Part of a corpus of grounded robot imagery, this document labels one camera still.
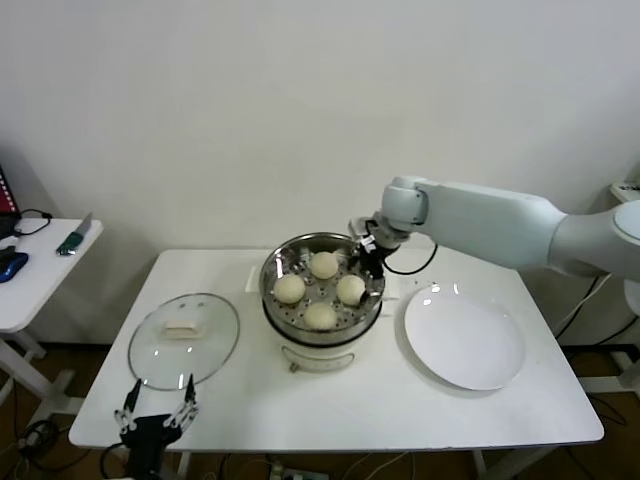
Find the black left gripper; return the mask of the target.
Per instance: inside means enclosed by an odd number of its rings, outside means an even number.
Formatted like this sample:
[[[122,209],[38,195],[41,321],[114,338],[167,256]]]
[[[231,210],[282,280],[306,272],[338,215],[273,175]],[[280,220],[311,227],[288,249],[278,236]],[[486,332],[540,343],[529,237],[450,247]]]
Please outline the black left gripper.
[[[193,375],[185,389],[182,404],[171,414],[134,419],[142,380],[137,379],[127,393],[121,409],[114,411],[123,445],[129,450],[125,473],[133,479],[160,479],[166,447],[180,438],[199,412]]]

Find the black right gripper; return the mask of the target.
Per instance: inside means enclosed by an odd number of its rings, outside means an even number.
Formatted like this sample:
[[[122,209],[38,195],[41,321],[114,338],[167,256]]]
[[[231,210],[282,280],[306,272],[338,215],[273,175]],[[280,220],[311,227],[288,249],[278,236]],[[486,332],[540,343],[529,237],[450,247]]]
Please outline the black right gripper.
[[[359,246],[358,251],[354,250],[349,258],[349,272],[358,273],[361,271],[363,274],[370,276],[373,280],[383,279],[383,260],[384,256],[380,253],[379,249]],[[359,298],[359,303],[364,304],[369,299],[381,298],[381,292],[364,291]]]

